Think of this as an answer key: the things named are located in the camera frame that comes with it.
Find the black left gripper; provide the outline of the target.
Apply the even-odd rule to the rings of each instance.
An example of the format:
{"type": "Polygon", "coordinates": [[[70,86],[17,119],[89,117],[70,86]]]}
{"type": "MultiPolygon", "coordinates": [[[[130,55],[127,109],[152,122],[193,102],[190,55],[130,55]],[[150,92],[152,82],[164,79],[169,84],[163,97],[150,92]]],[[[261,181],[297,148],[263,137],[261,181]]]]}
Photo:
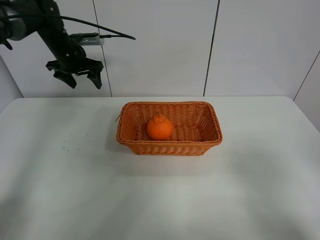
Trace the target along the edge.
{"type": "Polygon", "coordinates": [[[56,60],[46,64],[48,70],[54,70],[54,77],[74,89],[77,85],[71,74],[87,74],[87,78],[97,89],[102,87],[101,71],[104,68],[101,61],[87,58],[82,45],[75,43],[70,37],[46,40],[56,60]]]}

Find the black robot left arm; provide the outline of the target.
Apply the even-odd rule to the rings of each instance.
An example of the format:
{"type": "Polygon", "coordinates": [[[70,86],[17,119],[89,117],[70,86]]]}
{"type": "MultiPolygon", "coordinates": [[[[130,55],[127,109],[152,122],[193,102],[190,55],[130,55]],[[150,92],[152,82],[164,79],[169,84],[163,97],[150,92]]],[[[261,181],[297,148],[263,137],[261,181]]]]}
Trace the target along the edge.
{"type": "Polygon", "coordinates": [[[2,0],[0,2],[0,43],[12,50],[9,41],[21,41],[38,33],[55,60],[46,68],[54,77],[71,88],[77,83],[74,76],[85,75],[97,89],[102,87],[101,61],[87,58],[81,43],[86,38],[96,38],[98,33],[69,35],[54,0],[2,0]]]}

